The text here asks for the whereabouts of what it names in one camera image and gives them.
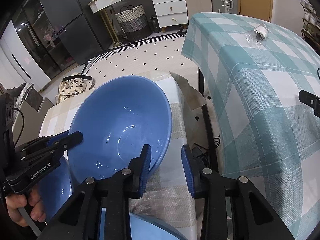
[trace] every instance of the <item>black refrigerator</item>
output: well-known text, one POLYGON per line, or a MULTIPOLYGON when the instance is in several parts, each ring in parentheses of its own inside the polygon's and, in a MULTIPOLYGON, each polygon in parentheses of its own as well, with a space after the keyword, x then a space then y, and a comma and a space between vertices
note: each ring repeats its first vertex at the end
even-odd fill
POLYGON ((52 27, 79 64, 112 44, 103 20, 93 14, 91 0, 40 0, 52 27))

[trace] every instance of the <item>beige checkered tablecloth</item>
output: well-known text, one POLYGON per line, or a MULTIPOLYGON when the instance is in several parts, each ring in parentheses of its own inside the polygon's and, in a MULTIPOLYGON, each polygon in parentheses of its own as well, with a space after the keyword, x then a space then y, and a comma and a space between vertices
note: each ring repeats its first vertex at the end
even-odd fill
MULTIPOLYGON (((161 219, 179 230, 187 239, 195 240, 195 202, 188 193, 181 162, 181 147, 193 144, 197 122, 191 109, 204 103, 179 75, 160 71, 139 75, 153 80, 166 94, 172 111, 172 134, 165 157, 148 180, 143 198, 132 199, 130 210, 161 219)), ((84 92, 49 109, 40 136, 56 135, 68 130, 76 111, 93 91, 84 92)))

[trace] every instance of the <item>finger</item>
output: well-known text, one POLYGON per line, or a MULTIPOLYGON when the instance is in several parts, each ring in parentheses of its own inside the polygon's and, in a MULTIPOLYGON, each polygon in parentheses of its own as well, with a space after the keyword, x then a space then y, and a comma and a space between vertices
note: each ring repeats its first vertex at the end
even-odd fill
POLYGON ((42 201, 39 201, 31 211, 30 217, 37 221, 44 214, 44 205, 42 201))
POLYGON ((11 194, 5 198, 8 214, 11 220, 22 227, 28 226, 20 212, 17 210, 19 207, 24 207, 27 204, 27 199, 24 195, 11 194))
POLYGON ((34 207, 41 199, 37 186, 34 186, 29 194, 28 202, 30 206, 34 207))
POLYGON ((11 220, 13 222, 15 222, 16 224, 18 224, 18 225, 20 225, 22 227, 27 227, 28 226, 27 222, 22 217, 22 215, 20 214, 18 209, 11 209, 10 207, 8 207, 8 214, 9 214, 11 220))
POLYGON ((27 204, 25 195, 11 194, 5 197, 8 208, 17 209, 18 207, 24 207, 27 204))
POLYGON ((38 219, 38 221, 39 222, 44 222, 45 221, 45 218, 47 217, 47 215, 44 213, 39 219, 38 219))

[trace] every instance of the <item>teal plaid tablecloth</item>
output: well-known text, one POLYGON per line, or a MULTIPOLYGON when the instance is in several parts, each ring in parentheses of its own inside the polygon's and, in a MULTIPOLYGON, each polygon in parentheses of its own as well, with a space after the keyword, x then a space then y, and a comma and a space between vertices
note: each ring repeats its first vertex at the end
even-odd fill
POLYGON ((320 96, 320 57, 297 34, 266 22, 260 50, 243 33, 261 20, 193 15, 182 55, 201 69, 223 142, 224 170, 247 176, 298 240, 320 220, 320 119, 300 103, 320 96))

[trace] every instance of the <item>blue gripper pad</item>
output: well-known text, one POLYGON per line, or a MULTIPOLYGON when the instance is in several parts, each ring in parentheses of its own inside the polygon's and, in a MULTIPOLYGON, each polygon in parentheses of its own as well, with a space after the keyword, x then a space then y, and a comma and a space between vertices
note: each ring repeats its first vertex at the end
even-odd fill
POLYGON ((142 148, 142 152, 143 151, 146 151, 147 155, 144 159, 142 173, 140 176, 140 189, 139 189, 140 197, 142 197, 143 193, 146 191, 147 180, 149 177, 149 169, 150 169, 150 162, 151 162, 151 147, 150 147, 150 145, 145 144, 142 148))
POLYGON ((183 170, 184 170, 184 175, 186 177, 189 193, 191 194, 192 197, 194 197, 195 196, 194 179, 193 179, 193 174, 191 171, 189 159, 187 156, 187 150, 190 151, 188 145, 182 146, 181 160, 182 160, 182 166, 183 166, 183 170))
POLYGON ((64 131, 64 132, 62 132, 62 133, 59 133, 59 134, 51 137, 51 138, 49 139, 49 141, 47 142, 47 146, 53 145, 54 142, 57 142, 57 141, 59 141, 60 139, 67 137, 68 135, 69 135, 69 130, 64 131))

